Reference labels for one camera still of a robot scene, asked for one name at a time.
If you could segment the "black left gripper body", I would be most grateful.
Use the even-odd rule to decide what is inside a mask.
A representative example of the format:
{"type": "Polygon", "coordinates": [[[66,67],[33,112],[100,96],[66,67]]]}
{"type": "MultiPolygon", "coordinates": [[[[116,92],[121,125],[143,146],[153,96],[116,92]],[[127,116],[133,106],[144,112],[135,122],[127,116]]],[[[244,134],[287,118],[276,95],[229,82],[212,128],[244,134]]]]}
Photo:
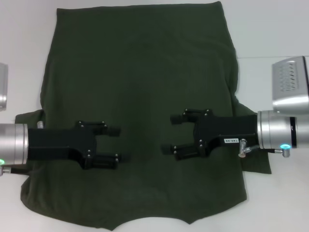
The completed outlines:
{"type": "Polygon", "coordinates": [[[72,160],[84,170],[93,168],[96,126],[79,121],[70,129],[29,129],[28,161],[72,160]]]}

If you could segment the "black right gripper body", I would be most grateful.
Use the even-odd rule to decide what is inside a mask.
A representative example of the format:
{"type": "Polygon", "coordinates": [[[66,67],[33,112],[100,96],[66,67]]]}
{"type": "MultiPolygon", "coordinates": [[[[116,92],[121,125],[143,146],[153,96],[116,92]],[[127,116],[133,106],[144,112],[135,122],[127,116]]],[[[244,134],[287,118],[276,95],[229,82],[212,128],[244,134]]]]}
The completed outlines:
{"type": "Polygon", "coordinates": [[[237,146],[245,141],[245,152],[257,149],[257,115],[215,116],[212,111],[202,112],[194,126],[194,142],[197,153],[208,157],[222,146],[237,146]]]}

